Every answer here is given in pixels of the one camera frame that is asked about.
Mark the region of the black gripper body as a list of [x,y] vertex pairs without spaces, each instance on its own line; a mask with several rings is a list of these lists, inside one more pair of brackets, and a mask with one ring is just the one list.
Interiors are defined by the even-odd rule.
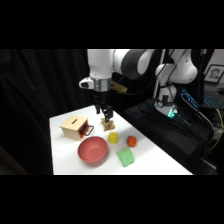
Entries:
[[104,115],[113,115],[113,109],[111,106],[111,91],[105,92],[93,92],[93,104],[94,106],[100,106]]

